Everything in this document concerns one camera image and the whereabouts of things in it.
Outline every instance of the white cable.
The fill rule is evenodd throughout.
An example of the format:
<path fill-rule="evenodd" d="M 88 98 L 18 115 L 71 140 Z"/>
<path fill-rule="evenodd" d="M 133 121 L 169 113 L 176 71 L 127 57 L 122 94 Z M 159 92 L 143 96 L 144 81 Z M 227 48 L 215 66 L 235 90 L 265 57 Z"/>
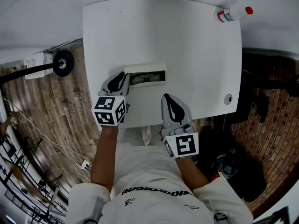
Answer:
<path fill-rule="evenodd" d="M 10 102 L 9 100 L 7 100 L 7 99 L 5 99 L 3 96 L 2 96 L 2 99 L 3 100 L 5 100 L 5 101 L 7 101 L 8 103 L 10 103 L 10 104 L 12 104 L 16 109 L 17 109 L 17 111 L 28 121 L 28 122 L 30 122 L 47 140 L 49 140 L 52 144 L 54 144 L 63 154 L 65 154 L 67 157 L 69 157 L 71 160 L 73 160 L 74 161 L 74 164 L 73 164 L 73 166 L 74 166 L 74 168 L 75 168 L 75 170 L 76 170 L 76 172 L 77 173 L 79 173 L 78 171 L 77 171 L 77 169 L 76 169 L 76 167 L 75 167 L 75 165 L 77 165 L 78 167 L 81 167 L 81 166 L 79 166 L 78 164 L 77 164 L 77 162 L 73 159 L 73 158 L 71 158 L 69 155 L 67 155 L 64 151 L 62 151 L 61 150 L 61 148 L 59 148 L 58 146 L 62 146 L 62 147 L 66 147 L 66 148 L 68 148 L 68 149 L 70 149 L 71 151 L 73 151 L 74 153 L 76 153 L 77 155 L 80 155 L 80 156 L 82 156 L 83 158 L 85 158 L 85 160 L 86 161 L 88 161 L 88 159 L 85 157 L 85 156 L 83 156 L 83 155 L 81 155 L 81 154 L 78 154 L 76 151 L 74 151 L 74 150 L 72 150 L 70 147 L 67 147 L 67 146 L 65 146 L 65 145 L 61 145 L 61 144 L 57 144 L 57 143 L 55 143 L 54 141 L 52 141 L 47 135 L 45 135 L 38 127 L 36 127 L 35 126 L 35 124 L 31 121 L 31 120 L 29 120 L 21 111 L 20 111 L 20 109 L 14 104 L 14 103 L 12 103 L 12 102 Z"/>
<path fill-rule="evenodd" d="M 66 45 L 66 44 L 68 44 L 68 43 L 71 43 L 71 42 L 73 42 L 74 40 L 78 39 L 78 37 L 80 37 L 80 36 L 82 36 L 82 34 L 76 36 L 73 40 L 71 40 L 71 41 L 69 41 L 69 42 L 63 43 L 63 44 L 60 45 L 59 47 L 55 47 L 55 48 L 53 48 L 52 50 L 47 51 L 46 53 L 49 53 L 49 52 L 51 52 L 51 51 L 53 51 L 53 50 L 55 50 L 55 49 L 58 49 L 58 48 L 60 48 L 60 47 L 62 47 L 62 46 L 64 46 L 64 45 Z"/>
<path fill-rule="evenodd" d="M 77 173 L 79 173 L 79 172 L 77 171 L 77 169 L 76 169 L 75 165 L 77 165 L 79 168 L 80 168 L 81 166 L 79 166 L 79 165 L 78 165 L 78 164 L 76 164 L 76 163 L 73 163 L 73 166 L 74 166 L 74 168 L 75 168 L 76 172 L 77 172 Z M 86 178 L 86 179 L 90 180 L 88 177 L 85 177 L 83 174 L 80 174 L 80 175 L 81 175 L 81 176 L 83 176 L 84 178 Z"/>

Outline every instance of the black and white marker cube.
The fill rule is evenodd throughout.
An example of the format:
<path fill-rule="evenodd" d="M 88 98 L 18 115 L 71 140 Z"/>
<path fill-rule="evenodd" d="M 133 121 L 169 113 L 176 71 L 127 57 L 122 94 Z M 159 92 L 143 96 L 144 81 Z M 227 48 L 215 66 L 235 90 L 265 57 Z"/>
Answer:
<path fill-rule="evenodd" d="M 199 153 L 198 133 L 166 136 L 163 143 L 171 158 L 182 158 Z"/>
<path fill-rule="evenodd" d="M 98 101 L 92 112 L 98 124 L 117 126 L 127 112 L 125 97 L 98 96 Z"/>

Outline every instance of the sleeve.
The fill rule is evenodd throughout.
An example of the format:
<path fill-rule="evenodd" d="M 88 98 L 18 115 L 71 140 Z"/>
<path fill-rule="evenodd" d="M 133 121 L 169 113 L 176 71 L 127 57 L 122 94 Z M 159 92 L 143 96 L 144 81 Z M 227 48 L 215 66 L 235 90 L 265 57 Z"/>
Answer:
<path fill-rule="evenodd" d="M 109 201 L 110 193 L 103 186 L 94 183 L 75 185 L 69 193 L 66 224 L 97 224 Z"/>
<path fill-rule="evenodd" d="M 213 211 L 225 214 L 231 224 L 251 224 L 253 216 L 224 177 L 193 190 L 194 195 Z"/>

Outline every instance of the object inside box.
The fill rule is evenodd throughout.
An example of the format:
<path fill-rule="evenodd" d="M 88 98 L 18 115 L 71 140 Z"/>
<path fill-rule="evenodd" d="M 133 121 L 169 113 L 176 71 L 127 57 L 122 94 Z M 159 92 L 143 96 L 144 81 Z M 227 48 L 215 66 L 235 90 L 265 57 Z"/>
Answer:
<path fill-rule="evenodd" d="M 159 81 L 165 81 L 164 70 L 153 72 L 137 72 L 130 74 L 130 85 Z"/>

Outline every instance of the white t-shirt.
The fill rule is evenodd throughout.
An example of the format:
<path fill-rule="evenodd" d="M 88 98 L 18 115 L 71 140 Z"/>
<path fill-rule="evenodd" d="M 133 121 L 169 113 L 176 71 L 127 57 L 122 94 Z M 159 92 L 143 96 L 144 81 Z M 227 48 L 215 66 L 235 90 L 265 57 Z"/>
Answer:
<path fill-rule="evenodd" d="M 75 185 L 67 224 L 214 224 L 215 212 L 232 224 L 251 224 L 251 212 L 224 178 L 189 190 L 163 147 L 118 146 L 111 194 L 100 185 Z"/>

